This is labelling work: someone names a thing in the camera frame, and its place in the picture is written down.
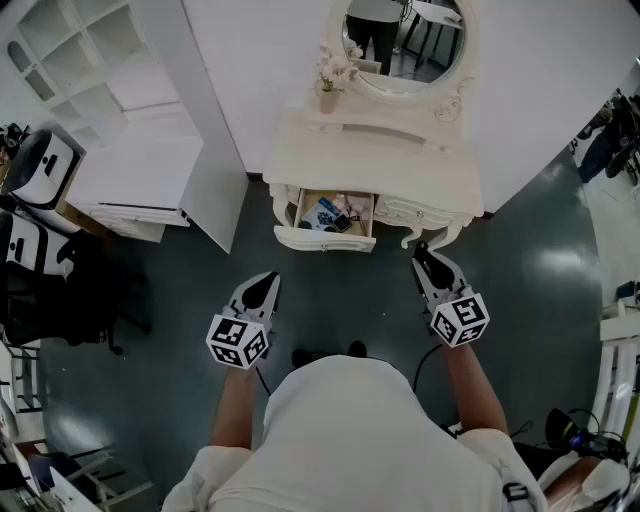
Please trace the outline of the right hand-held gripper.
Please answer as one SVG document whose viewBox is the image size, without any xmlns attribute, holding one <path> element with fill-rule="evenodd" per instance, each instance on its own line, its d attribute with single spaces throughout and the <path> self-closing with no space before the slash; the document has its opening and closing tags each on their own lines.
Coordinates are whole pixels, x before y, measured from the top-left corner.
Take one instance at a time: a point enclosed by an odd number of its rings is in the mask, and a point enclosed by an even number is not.
<svg viewBox="0 0 640 512">
<path fill-rule="evenodd" d="M 415 247 L 411 264 L 418 290 L 427 302 L 434 302 L 440 292 L 466 285 L 460 267 L 430 250 L 425 242 Z M 481 294 L 465 286 L 435 307 L 430 327 L 445 345 L 454 348 L 479 339 L 489 322 Z"/>
</svg>

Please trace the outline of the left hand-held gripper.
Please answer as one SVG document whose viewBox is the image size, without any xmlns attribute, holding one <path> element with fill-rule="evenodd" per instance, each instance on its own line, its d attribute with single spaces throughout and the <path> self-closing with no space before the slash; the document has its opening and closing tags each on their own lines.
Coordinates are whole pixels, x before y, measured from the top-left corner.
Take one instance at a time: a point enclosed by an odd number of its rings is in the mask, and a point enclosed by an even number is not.
<svg viewBox="0 0 640 512">
<path fill-rule="evenodd" d="M 267 357 L 280 285 L 280 274 L 267 272 L 235 289 L 229 305 L 214 316 L 207 333 L 206 344 L 216 362 L 249 370 L 259 358 Z"/>
</svg>

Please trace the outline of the blue patterned packet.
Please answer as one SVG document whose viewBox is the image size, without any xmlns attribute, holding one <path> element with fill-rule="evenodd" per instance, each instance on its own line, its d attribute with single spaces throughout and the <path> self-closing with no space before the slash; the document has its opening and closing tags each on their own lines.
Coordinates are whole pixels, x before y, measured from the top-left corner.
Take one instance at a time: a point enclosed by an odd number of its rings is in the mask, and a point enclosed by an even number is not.
<svg viewBox="0 0 640 512">
<path fill-rule="evenodd" d="M 301 221 L 308 221 L 313 225 L 312 230 L 323 231 L 327 225 L 333 225 L 333 220 L 341 212 L 325 197 L 316 201 L 301 217 Z"/>
</svg>

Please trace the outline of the person's left forearm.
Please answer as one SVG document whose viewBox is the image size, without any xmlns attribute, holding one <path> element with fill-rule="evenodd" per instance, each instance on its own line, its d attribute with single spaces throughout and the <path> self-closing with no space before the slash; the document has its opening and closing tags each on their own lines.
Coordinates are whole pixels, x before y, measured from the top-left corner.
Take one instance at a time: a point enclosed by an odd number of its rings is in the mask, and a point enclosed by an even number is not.
<svg viewBox="0 0 640 512">
<path fill-rule="evenodd" d="M 257 380 L 255 369 L 227 369 L 209 437 L 210 446 L 251 449 Z"/>
</svg>

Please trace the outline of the person's right forearm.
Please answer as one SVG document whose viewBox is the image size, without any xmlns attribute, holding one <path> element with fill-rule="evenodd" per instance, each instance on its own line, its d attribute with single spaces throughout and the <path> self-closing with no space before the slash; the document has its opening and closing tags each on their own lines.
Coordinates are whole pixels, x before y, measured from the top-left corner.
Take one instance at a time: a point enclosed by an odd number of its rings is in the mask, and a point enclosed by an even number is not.
<svg viewBox="0 0 640 512">
<path fill-rule="evenodd" d="M 507 434 L 504 410 L 472 347 L 445 345 L 443 350 L 463 430 L 492 429 Z"/>
</svg>

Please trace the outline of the white carved drawer front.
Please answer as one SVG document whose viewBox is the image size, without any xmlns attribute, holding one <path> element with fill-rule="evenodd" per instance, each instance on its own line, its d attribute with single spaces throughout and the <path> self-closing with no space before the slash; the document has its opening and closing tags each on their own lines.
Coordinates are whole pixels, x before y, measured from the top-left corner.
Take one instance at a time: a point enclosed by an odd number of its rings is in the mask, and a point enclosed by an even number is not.
<svg viewBox="0 0 640 512">
<path fill-rule="evenodd" d="M 378 196 L 375 212 L 379 217 L 421 225 L 430 230 L 446 227 L 454 218 L 449 212 L 385 195 Z"/>
</svg>

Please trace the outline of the white vanity dressing table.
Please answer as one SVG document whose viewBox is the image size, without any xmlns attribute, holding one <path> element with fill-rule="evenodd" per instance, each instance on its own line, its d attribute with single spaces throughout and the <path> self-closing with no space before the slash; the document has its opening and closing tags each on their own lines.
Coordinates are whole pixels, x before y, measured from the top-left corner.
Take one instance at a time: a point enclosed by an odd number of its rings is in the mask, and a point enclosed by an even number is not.
<svg viewBox="0 0 640 512">
<path fill-rule="evenodd" d="M 367 193 L 375 196 L 376 222 L 410 229 L 407 248 L 425 229 L 376 215 L 379 195 L 392 196 L 449 212 L 451 222 L 437 231 L 431 249 L 453 242 L 463 228 L 485 213 L 474 158 L 466 148 L 450 149 L 413 142 L 373 127 L 321 131 L 308 124 L 298 109 L 282 119 L 263 173 L 271 188 L 286 187 Z"/>
</svg>

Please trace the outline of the white-framed oval mirror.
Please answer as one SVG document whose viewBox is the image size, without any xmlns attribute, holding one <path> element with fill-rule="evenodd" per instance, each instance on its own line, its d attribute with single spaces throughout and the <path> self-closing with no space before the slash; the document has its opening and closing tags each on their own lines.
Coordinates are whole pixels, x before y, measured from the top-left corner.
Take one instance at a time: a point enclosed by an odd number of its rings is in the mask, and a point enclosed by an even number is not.
<svg viewBox="0 0 640 512">
<path fill-rule="evenodd" d="M 352 3 L 335 0 L 331 7 L 323 43 L 334 55 L 345 56 L 349 40 L 357 44 L 345 35 Z M 320 112 L 315 91 L 301 110 L 302 118 L 321 131 L 340 130 L 345 125 L 367 126 L 408 134 L 436 146 L 457 145 L 463 100 L 475 79 L 478 30 L 471 1 L 454 3 L 455 10 L 429 2 L 412 7 L 416 18 L 424 19 L 429 26 L 439 24 L 456 30 L 449 63 L 436 80 L 426 83 L 402 75 L 384 75 L 383 64 L 366 60 L 359 45 L 363 56 L 353 60 L 359 75 L 340 93 L 334 112 Z"/>
</svg>

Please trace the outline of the person's white shirt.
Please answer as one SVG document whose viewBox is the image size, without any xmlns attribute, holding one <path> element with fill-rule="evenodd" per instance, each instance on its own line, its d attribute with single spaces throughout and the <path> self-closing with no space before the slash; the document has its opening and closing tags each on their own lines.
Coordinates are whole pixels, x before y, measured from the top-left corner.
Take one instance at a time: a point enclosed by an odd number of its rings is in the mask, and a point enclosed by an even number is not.
<svg viewBox="0 0 640 512">
<path fill-rule="evenodd" d="M 505 482 L 529 499 L 506 503 Z M 331 356 L 272 394 L 255 451 L 201 449 L 161 512 L 545 512 L 511 439 L 453 437 L 407 379 L 375 359 Z"/>
</svg>

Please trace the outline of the white side table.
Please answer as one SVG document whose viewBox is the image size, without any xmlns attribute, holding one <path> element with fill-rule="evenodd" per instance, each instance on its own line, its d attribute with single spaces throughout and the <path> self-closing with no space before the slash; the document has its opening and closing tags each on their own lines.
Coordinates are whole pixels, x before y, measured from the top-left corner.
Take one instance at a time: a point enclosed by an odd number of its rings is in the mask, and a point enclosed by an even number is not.
<svg viewBox="0 0 640 512">
<path fill-rule="evenodd" d="M 627 424 L 640 357 L 640 309 L 619 300 L 615 315 L 600 323 L 601 358 L 592 412 L 605 432 L 622 435 Z"/>
</svg>

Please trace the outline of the black office chair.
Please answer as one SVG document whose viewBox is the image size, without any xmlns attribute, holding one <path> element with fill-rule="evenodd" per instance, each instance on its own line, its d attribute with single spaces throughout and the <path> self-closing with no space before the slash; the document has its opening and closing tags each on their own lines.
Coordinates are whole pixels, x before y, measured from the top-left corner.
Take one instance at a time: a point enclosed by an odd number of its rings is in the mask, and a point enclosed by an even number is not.
<svg viewBox="0 0 640 512">
<path fill-rule="evenodd" d="M 125 311 L 131 288 L 144 284 L 143 274 L 125 273 L 98 242 L 72 240 L 63 247 L 73 269 L 67 277 L 28 270 L 17 263 L 0 265 L 0 326 L 16 347 L 46 338 L 71 346 L 106 342 L 115 345 L 114 326 L 122 319 L 143 334 L 151 326 Z"/>
</svg>

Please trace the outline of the pale pink flower bouquet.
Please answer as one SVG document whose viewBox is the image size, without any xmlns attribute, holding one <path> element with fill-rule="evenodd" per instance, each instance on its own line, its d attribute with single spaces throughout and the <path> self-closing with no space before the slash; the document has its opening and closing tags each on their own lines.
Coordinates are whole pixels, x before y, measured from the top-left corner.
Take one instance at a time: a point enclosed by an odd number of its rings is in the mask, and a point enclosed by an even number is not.
<svg viewBox="0 0 640 512">
<path fill-rule="evenodd" d="M 327 43 L 321 43 L 316 94 L 320 96 L 323 93 L 344 92 L 345 86 L 359 75 L 359 69 L 353 60 L 362 56 L 361 47 L 351 40 L 348 41 L 345 56 L 334 55 Z"/>
</svg>

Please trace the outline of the white and black rounded device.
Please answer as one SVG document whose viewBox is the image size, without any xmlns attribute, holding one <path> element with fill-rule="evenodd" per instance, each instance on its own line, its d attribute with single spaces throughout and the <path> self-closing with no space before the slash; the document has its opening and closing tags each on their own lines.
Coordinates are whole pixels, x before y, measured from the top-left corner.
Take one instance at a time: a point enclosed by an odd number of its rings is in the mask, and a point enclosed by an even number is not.
<svg viewBox="0 0 640 512">
<path fill-rule="evenodd" d="M 62 255 L 69 239 L 50 229 L 0 209 L 0 264 L 67 277 L 74 263 Z"/>
<path fill-rule="evenodd" d="M 80 154 L 51 130 L 37 130 L 11 161 L 2 194 L 38 209 L 54 209 L 79 161 Z"/>
</svg>

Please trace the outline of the white cubby shelf unit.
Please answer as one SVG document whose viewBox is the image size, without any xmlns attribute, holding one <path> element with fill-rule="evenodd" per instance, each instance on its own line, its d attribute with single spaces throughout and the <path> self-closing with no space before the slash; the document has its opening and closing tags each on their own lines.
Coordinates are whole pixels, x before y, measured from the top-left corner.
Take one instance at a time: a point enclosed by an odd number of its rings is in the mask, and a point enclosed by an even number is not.
<svg viewBox="0 0 640 512">
<path fill-rule="evenodd" d="M 231 249 L 248 177 L 183 0 L 9 0 L 0 65 L 15 72 L 0 92 L 15 119 L 56 129 L 80 153 L 67 204 L 87 152 L 113 145 L 134 121 L 186 113 L 203 146 L 181 206 L 190 225 Z"/>
</svg>

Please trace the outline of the grey metal frame stool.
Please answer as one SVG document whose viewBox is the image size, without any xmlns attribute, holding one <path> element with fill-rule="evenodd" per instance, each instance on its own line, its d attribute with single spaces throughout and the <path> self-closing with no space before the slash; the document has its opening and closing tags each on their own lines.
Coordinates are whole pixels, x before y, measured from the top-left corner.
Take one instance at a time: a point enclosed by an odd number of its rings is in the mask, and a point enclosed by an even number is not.
<svg viewBox="0 0 640 512">
<path fill-rule="evenodd" d="M 128 489 L 117 490 L 117 480 L 127 471 L 109 471 L 114 457 L 105 450 L 76 455 L 64 452 L 32 454 L 27 458 L 31 481 L 41 493 L 49 493 L 62 512 L 112 512 L 126 501 L 150 491 L 147 480 Z"/>
</svg>

